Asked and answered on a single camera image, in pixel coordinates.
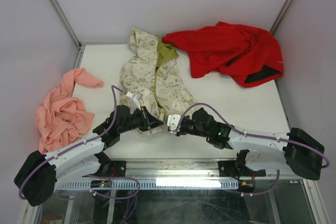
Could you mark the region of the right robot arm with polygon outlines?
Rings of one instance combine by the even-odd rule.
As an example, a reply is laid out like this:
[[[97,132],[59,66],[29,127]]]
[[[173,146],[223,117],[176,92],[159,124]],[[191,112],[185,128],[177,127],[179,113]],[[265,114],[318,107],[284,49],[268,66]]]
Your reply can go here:
[[[300,128],[284,133],[246,130],[216,121],[203,108],[192,116],[170,115],[166,124],[177,136],[200,136],[220,150],[238,150],[235,171],[240,175],[282,170],[309,180],[320,179],[324,146]]]

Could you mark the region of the cream green patterned jacket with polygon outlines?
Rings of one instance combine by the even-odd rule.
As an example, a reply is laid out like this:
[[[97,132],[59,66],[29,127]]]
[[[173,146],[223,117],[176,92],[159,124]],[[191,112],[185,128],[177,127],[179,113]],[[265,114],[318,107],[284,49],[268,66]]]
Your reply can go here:
[[[134,55],[121,68],[122,90],[142,94],[139,104],[160,120],[181,115],[196,103],[180,76],[173,45],[137,28],[132,28],[128,45]]]

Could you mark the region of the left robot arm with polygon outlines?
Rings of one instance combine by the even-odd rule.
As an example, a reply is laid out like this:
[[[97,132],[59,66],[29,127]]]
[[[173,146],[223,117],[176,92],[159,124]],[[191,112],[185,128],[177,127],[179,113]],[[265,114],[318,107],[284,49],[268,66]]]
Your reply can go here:
[[[29,154],[14,184],[20,199],[38,206],[51,197],[62,185],[87,175],[104,176],[109,173],[111,159],[105,150],[117,144],[122,133],[150,131],[164,125],[163,116],[154,116],[142,106],[131,111],[119,105],[92,133],[59,150]]]

